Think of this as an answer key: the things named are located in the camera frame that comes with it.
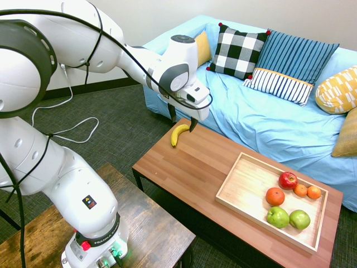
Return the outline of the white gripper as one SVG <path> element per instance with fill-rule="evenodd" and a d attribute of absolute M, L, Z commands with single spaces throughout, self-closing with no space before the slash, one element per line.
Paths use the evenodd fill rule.
<path fill-rule="evenodd" d="M 177 121 L 176 111 L 180 110 L 185 113 L 187 116 L 191 117 L 189 131 L 192 132 L 198 121 L 205 120 L 209 115 L 209 105 L 210 97 L 207 97 L 199 104 L 187 103 L 183 99 L 176 101 L 171 97 L 166 98 L 168 103 L 168 111 L 173 123 Z"/>

